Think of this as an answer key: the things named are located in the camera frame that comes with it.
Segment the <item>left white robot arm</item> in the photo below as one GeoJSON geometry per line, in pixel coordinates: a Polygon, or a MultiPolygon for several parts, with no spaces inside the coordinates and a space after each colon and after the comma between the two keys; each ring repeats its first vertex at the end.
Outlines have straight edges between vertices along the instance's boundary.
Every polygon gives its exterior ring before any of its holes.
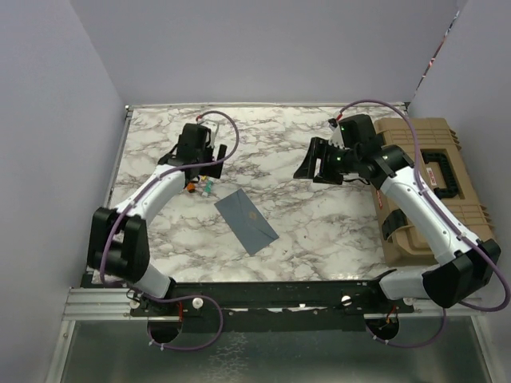
{"type": "Polygon", "coordinates": [[[213,152],[217,133],[204,124],[187,123],[171,151],[130,197],[93,213],[87,265],[149,295],[149,305],[161,315],[175,308],[175,281],[150,263],[148,225],[194,179],[220,178],[227,146],[213,152]]]}

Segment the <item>green white glue stick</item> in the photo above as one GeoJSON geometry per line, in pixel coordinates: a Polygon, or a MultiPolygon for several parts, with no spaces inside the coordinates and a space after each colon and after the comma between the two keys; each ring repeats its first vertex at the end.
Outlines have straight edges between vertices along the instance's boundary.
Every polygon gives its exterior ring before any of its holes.
{"type": "Polygon", "coordinates": [[[208,197],[211,194],[212,185],[213,185],[213,181],[212,180],[208,180],[207,183],[204,186],[204,190],[202,192],[202,196],[208,197]]]}

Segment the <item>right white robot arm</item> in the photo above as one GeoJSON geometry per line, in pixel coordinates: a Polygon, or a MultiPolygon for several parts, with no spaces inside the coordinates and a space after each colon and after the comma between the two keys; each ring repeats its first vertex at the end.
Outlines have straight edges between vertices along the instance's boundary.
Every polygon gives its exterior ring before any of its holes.
{"type": "Polygon", "coordinates": [[[501,249],[446,121],[358,114],[334,127],[311,140],[295,178],[341,184],[355,174],[370,184],[391,270],[367,291],[368,306],[423,298],[449,308],[486,286],[501,249]]]}

